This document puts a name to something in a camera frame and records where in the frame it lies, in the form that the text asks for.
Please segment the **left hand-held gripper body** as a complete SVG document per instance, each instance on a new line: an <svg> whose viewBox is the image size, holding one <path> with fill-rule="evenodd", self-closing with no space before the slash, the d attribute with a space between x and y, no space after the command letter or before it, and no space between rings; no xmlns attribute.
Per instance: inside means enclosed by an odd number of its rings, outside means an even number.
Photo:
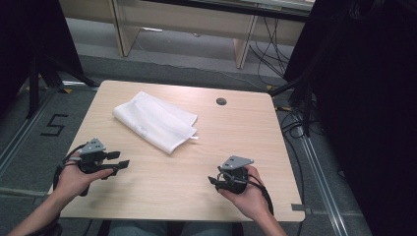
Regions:
<svg viewBox="0 0 417 236"><path fill-rule="evenodd" d="M107 156L105 145L98 139L93 138L80 150L80 169L87 174L103 170L103 161Z"/></svg>

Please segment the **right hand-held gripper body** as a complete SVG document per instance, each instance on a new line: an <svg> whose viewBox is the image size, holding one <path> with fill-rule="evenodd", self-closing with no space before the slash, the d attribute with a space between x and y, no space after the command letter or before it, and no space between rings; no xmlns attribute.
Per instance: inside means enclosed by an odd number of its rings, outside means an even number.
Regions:
<svg viewBox="0 0 417 236"><path fill-rule="evenodd" d="M229 156L217 167L219 174L215 179L217 190L227 190L233 194L241 194L249 183L247 165L253 164L254 160L236 155Z"/></svg>

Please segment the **white towel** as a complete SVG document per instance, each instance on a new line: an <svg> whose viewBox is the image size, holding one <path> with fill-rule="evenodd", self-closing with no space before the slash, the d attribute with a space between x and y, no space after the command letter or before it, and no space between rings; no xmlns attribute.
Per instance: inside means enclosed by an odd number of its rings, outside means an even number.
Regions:
<svg viewBox="0 0 417 236"><path fill-rule="evenodd" d="M197 133L198 115L140 91L113 109L113 116L141 138L171 154Z"/></svg>

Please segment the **person's right hand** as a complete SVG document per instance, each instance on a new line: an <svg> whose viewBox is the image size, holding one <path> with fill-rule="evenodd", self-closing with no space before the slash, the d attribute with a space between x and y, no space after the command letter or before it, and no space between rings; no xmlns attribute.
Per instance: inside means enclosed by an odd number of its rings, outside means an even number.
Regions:
<svg viewBox="0 0 417 236"><path fill-rule="evenodd" d="M248 184L245 191L239 195L222 189L218 192L232 202L245 216L257 223L274 219L273 215L269 212L268 202L263 196L262 191L252 184Z"/></svg>

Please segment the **person's left hand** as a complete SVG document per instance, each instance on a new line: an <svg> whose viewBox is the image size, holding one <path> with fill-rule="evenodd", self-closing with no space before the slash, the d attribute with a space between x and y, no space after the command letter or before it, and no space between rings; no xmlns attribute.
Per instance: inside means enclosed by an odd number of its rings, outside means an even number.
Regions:
<svg viewBox="0 0 417 236"><path fill-rule="evenodd" d="M90 183L108 177L112 173L112 169L104 169L86 174L78 167L77 162L69 161L64 165L52 197L59 202L68 203L80 195Z"/></svg>

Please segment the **person's legs in jeans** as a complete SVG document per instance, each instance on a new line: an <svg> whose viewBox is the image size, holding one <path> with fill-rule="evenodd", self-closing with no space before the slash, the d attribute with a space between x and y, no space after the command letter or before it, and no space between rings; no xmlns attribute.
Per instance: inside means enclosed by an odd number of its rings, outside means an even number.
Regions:
<svg viewBox="0 0 417 236"><path fill-rule="evenodd" d="M233 225L222 222L113 221L108 236L232 236Z"/></svg>

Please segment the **black metal stand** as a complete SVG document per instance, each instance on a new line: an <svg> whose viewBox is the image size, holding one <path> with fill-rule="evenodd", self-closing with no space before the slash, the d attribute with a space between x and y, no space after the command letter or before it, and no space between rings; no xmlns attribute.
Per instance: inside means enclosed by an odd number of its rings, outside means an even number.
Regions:
<svg viewBox="0 0 417 236"><path fill-rule="evenodd" d="M271 97L277 96L287 90L292 89L292 93L288 98L288 103L291 108L302 110L301 127L304 136L310 137L310 114L312 108L313 92L311 84L307 76L300 76L297 79L288 82L286 85L270 90L268 94Z"/></svg>
<svg viewBox="0 0 417 236"><path fill-rule="evenodd" d="M27 118L32 118L39 108L39 77L42 77L49 88L60 89L63 81L58 71L64 71L90 88L97 88L98 83L77 72L70 65L46 54L35 55L30 61L30 103Z"/></svg>

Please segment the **black curtain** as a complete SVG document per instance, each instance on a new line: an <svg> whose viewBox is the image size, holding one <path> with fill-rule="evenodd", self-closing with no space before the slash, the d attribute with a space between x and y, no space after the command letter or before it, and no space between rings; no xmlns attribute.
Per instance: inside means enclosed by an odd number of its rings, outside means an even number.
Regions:
<svg viewBox="0 0 417 236"><path fill-rule="evenodd" d="M417 0L316 0L285 78L306 71L373 236L417 236Z"/></svg>
<svg viewBox="0 0 417 236"><path fill-rule="evenodd" d="M59 0L0 0L0 115L30 75L54 87L58 70L84 71Z"/></svg>

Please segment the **light wooden desk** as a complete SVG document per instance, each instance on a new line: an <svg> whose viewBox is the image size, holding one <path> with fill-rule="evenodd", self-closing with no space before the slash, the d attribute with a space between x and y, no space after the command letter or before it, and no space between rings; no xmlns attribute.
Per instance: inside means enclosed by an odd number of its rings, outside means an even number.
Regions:
<svg viewBox="0 0 417 236"><path fill-rule="evenodd" d="M271 17L155 3L146 0L59 0L67 18L114 26L119 55L129 55L141 29L155 28L228 37L233 40L236 67L244 67L249 42L293 46L304 27L299 20L284 20L283 11L308 16L315 0L237 0L240 7L271 10Z"/></svg>

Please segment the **metal floor rail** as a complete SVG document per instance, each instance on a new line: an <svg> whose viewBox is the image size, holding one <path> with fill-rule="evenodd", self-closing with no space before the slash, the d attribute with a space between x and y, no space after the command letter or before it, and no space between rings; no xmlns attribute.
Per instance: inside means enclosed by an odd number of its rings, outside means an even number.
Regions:
<svg viewBox="0 0 417 236"><path fill-rule="evenodd" d="M15 158L23 144L26 142L30 133L32 132L35 125L43 115L47 105L50 103L52 98L58 92L57 88L49 88L45 95L41 98L37 110L27 118L19 130L15 133L14 137L0 152L0 178L3 176L12 160Z"/></svg>
<svg viewBox="0 0 417 236"><path fill-rule="evenodd" d="M301 143L304 152L307 155L308 162L311 166L313 176L318 185L324 206L328 213L328 218L334 231L335 236L349 236L346 228L344 218L339 211L339 207L333 197L333 194L328 185L328 181L325 177L325 173L319 162L316 150L313 147L311 139L307 136L307 132L303 128L297 129L298 134L301 136Z"/></svg>

